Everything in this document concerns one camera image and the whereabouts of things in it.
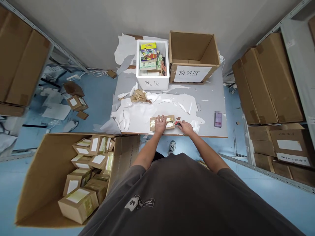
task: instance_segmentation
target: person's left hand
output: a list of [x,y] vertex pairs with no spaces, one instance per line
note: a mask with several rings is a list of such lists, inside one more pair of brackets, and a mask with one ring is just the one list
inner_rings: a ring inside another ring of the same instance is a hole
[[159,115],[157,118],[155,118],[155,132],[159,134],[163,134],[167,123],[168,122],[166,122],[166,117],[162,115],[160,118],[160,115]]

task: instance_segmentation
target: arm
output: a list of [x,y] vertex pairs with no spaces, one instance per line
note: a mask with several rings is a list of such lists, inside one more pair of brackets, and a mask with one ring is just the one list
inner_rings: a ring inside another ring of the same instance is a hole
[[160,141],[160,138],[165,131],[166,124],[166,117],[164,117],[164,115],[162,115],[161,119],[160,116],[155,118],[155,133],[153,137],[141,149],[132,166],[141,165],[145,168],[145,170],[148,170],[150,168],[155,152],[157,150],[158,142]]
[[220,169],[229,168],[225,161],[205,142],[201,137],[193,131],[191,124],[184,120],[179,123],[182,127],[177,126],[184,134],[188,135],[198,149],[203,161],[207,167],[214,173],[217,173]]

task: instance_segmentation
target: person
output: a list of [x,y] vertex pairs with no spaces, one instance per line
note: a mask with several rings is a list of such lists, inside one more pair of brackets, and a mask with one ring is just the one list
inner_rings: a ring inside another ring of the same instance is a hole
[[166,118],[79,235],[304,235],[252,191],[194,131],[178,128],[195,144],[207,168],[184,153],[156,153]]

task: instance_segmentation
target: person's right hand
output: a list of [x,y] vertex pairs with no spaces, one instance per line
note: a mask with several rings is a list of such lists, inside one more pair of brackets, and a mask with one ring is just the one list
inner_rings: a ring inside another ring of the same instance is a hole
[[191,126],[191,124],[189,124],[186,121],[178,121],[178,123],[181,124],[182,127],[177,126],[184,134],[190,136],[191,134],[194,133],[193,127]]

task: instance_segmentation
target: hand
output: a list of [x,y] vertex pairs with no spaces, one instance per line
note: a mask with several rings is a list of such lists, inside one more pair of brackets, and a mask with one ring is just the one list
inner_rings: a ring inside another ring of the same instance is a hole
[[160,118],[160,115],[156,117],[155,118],[155,132],[159,134],[163,134],[167,123],[168,122],[166,122],[166,117],[164,115],[162,115],[161,118]]
[[177,126],[184,134],[190,136],[194,133],[193,127],[186,121],[178,121],[182,127]]

